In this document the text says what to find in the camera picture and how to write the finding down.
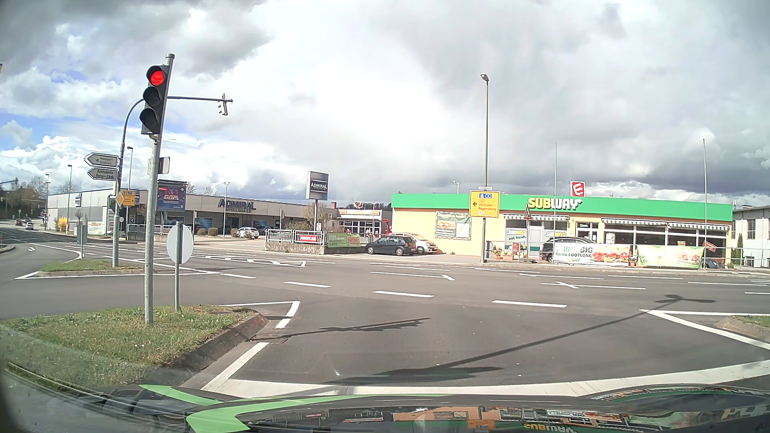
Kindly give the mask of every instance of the subway sign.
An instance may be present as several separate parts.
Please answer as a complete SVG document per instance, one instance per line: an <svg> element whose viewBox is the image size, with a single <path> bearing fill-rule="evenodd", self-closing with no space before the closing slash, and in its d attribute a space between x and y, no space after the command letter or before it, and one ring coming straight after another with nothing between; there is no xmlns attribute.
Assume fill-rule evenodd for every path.
<svg viewBox="0 0 770 433"><path fill-rule="evenodd" d="M557 210L577 210L582 199L553 199L550 197L530 197L527 200L527 207L530 209L557 209Z"/></svg>

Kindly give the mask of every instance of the white building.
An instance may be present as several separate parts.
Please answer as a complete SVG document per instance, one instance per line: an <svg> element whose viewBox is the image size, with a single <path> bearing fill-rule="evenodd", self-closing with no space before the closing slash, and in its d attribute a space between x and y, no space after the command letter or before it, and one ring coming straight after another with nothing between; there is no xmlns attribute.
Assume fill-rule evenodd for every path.
<svg viewBox="0 0 770 433"><path fill-rule="evenodd" d="M770 206L743 206L732 211L733 247L743 238L743 265L770 267Z"/></svg>

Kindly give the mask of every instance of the poster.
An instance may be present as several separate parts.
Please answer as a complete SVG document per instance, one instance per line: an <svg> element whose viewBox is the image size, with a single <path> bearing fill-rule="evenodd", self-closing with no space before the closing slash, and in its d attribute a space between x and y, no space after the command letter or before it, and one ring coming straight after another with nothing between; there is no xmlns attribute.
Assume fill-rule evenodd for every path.
<svg viewBox="0 0 770 433"><path fill-rule="evenodd" d="M554 262L628 266L631 246L620 243L555 243Z"/></svg>
<svg viewBox="0 0 770 433"><path fill-rule="evenodd" d="M436 237L444 239L470 239L470 214L436 212Z"/></svg>
<svg viewBox="0 0 770 433"><path fill-rule="evenodd" d="M158 210L184 210L187 185L158 182Z"/></svg>
<svg viewBox="0 0 770 433"><path fill-rule="evenodd" d="M701 267L703 247L682 247L679 245L637 245L638 266Z"/></svg>

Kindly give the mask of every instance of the traffic light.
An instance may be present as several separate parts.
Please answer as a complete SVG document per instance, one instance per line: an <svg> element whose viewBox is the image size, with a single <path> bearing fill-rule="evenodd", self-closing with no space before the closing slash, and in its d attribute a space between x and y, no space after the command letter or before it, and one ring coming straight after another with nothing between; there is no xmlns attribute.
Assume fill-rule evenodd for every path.
<svg viewBox="0 0 770 433"><path fill-rule="evenodd" d="M168 95L169 67L154 65L147 69L149 85L142 94L145 108L139 114L142 121L142 134L160 134L163 116L166 113L166 96Z"/></svg>

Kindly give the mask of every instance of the subway restaurant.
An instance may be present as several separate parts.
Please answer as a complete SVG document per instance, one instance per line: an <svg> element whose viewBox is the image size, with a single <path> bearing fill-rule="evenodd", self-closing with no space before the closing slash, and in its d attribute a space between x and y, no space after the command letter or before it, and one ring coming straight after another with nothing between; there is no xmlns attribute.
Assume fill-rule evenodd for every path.
<svg viewBox="0 0 770 433"><path fill-rule="evenodd" d="M444 253L481 255L481 218L470 216L468 194L394 194L393 231L418 233ZM500 195L500 213L487 218L487 241L510 249L518 243L536 255L551 237L588 238L631 245L713 245L707 257L730 257L732 205L610 197Z"/></svg>

